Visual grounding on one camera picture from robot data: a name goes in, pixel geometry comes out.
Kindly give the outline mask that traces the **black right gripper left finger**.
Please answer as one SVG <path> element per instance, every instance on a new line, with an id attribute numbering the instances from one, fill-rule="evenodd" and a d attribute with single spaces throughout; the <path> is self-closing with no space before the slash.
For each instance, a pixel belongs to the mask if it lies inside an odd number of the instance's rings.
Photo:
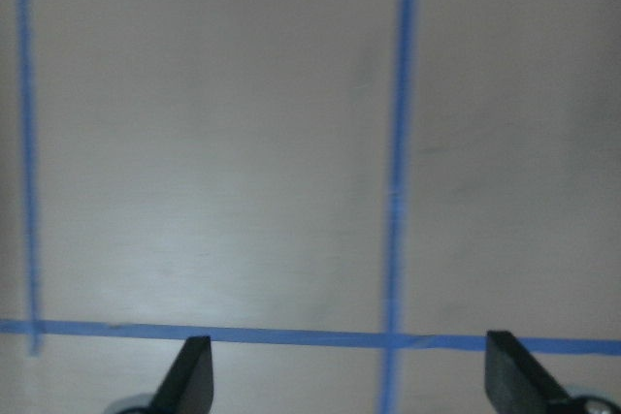
<path id="1" fill-rule="evenodd" d="M 212 341 L 208 336 L 192 336 L 184 342 L 147 412 L 208 414 L 213 399 Z"/>

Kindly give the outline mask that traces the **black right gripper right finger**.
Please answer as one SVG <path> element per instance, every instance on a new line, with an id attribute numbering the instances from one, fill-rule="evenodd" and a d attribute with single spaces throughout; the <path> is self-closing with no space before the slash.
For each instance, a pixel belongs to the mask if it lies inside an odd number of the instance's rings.
<path id="1" fill-rule="evenodd" d="M 488 331 L 484 391 L 496 413 L 576 413 L 574 401 L 509 331 Z"/>

